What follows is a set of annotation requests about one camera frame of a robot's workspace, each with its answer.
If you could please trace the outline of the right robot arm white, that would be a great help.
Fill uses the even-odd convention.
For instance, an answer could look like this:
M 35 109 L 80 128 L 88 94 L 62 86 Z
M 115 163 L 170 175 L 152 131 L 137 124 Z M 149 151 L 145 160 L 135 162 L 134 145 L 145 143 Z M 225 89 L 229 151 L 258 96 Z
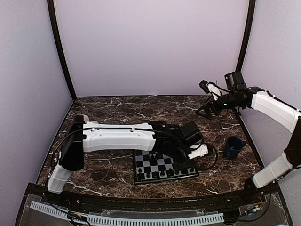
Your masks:
M 280 181 L 301 165 L 301 111 L 277 98 L 268 90 L 247 86 L 241 72 L 228 73 L 224 78 L 226 89 L 211 81 L 202 80 L 199 83 L 202 90 L 210 97 L 196 111 L 197 115 L 210 119 L 213 115 L 218 116 L 225 109 L 255 110 L 264 114 L 269 122 L 274 121 L 272 126 L 266 122 L 260 126 L 263 131 L 258 134 L 270 138 L 265 148 L 270 151 L 276 145 L 280 146 L 279 155 L 245 181 L 240 200 L 244 204 L 250 204 L 262 189 Z

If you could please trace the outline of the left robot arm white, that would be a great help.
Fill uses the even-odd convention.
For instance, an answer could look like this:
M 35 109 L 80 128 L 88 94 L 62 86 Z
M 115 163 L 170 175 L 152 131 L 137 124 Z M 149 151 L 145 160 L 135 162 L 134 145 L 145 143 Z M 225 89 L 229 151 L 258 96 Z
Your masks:
M 57 164 L 50 173 L 46 188 L 56 205 L 66 202 L 63 188 L 73 172 L 84 168 L 84 154 L 101 150 L 155 151 L 174 160 L 176 170 L 188 168 L 190 160 L 208 153 L 203 136 L 190 121 L 183 126 L 164 121 L 134 125 L 99 124 L 86 115 L 76 116 L 67 135 L 58 145 Z

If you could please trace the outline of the black queen piece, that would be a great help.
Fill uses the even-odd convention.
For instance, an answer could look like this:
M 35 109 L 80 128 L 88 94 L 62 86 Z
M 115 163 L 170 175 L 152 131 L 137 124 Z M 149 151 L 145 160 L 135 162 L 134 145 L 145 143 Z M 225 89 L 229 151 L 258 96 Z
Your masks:
M 167 171 L 167 175 L 170 177 L 170 176 L 172 176 L 173 175 L 173 171 L 170 169 L 170 170 L 168 170 Z

